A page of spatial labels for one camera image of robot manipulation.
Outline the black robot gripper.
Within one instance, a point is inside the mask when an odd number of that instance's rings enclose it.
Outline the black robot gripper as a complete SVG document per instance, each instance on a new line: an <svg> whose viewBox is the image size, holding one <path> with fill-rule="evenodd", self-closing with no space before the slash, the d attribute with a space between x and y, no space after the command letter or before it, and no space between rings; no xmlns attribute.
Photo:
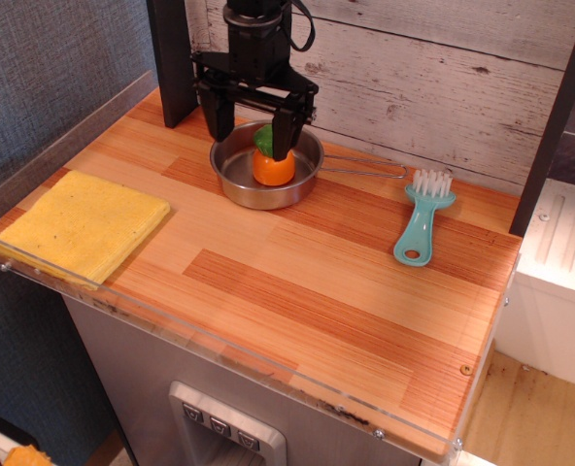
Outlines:
<svg viewBox="0 0 575 466"><path fill-rule="evenodd" d="M273 114L272 151L283 161L296 145L304 124L314 117L318 86L290 65L290 54L311 48L314 26L305 44L291 37L291 8L224 8L228 51L195 51L195 87L210 135L224 141L233 131L235 106Z"/></svg>

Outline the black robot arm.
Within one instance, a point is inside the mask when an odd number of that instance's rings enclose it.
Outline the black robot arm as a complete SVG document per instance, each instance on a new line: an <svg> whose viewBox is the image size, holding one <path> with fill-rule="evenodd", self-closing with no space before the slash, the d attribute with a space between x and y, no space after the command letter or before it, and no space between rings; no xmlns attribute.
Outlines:
<svg viewBox="0 0 575 466"><path fill-rule="evenodd" d="M272 154L282 161L313 120L319 87L289 60L293 50L311 48L316 31L311 27L305 44L297 46L291 38L293 9L311 17L300 1L228 1L222 10L228 51L192 54L195 89L215 141L234 130L237 105L259 110L272 116Z"/></svg>

